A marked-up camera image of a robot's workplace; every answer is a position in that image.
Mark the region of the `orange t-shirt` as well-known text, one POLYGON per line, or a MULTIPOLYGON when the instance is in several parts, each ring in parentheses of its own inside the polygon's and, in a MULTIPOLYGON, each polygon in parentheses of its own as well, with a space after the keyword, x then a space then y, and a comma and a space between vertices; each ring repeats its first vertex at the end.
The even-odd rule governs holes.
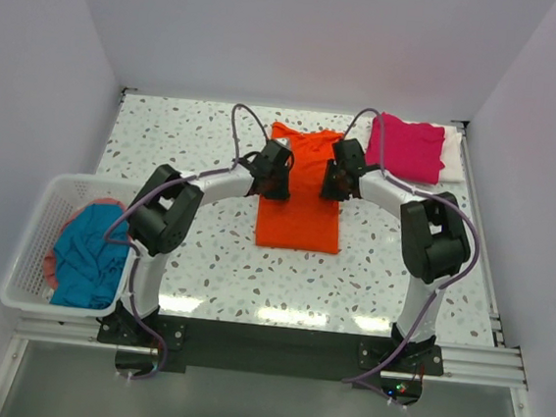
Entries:
POLYGON ((294 165, 289 174, 289 198, 261 197, 257 210, 255 242, 275 249, 336 254, 339 252, 339 204, 320 196, 327 162, 340 132, 293 130, 283 123, 272 126, 272 136, 289 140, 294 165))

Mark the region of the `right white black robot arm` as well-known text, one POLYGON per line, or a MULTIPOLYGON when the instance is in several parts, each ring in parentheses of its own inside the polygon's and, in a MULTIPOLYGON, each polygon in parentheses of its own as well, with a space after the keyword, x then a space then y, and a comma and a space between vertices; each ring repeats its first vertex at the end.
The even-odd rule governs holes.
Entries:
POLYGON ((445 290, 464 279, 480 258, 476 227, 450 192, 432 194, 368 165, 357 140, 333 146, 320 196, 376 204, 400 222, 401 257, 410 275, 400 316, 391 327, 387 359, 409 371, 436 340, 436 319, 445 290))

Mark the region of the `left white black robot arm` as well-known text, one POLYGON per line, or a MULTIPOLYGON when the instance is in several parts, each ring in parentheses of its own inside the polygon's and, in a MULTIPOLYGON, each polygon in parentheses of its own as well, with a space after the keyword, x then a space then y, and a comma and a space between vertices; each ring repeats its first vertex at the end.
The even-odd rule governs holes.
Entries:
POLYGON ((294 165, 291 148, 287 138, 278 137, 268 140, 262 150, 238 158, 230 170, 195 175, 168 164, 155 169, 126 211, 135 260, 123 303, 130 313, 120 330, 130 343, 143 345, 155 335, 156 323, 149 315, 159 309, 159 287, 168 254, 185 241, 199 208, 255 195, 287 200, 294 165))

